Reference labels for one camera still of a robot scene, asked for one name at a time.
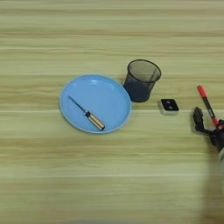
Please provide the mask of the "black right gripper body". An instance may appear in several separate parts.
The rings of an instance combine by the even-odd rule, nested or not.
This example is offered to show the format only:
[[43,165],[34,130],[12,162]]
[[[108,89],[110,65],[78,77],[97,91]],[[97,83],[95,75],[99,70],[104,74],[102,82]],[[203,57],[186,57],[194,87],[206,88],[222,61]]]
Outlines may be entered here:
[[215,130],[210,133],[210,140],[213,146],[221,151],[224,148],[224,120],[219,120]]

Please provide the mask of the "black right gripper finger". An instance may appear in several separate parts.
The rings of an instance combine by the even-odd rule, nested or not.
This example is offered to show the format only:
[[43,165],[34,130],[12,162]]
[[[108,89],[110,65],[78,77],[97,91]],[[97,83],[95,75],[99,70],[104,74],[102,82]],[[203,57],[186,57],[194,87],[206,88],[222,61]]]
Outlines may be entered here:
[[200,133],[209,135],[210,130],[205,129],[205,127],[204,127],[202,110],[200,108],[196,107],[193,111],[192,117],[194,120],[195,129]]

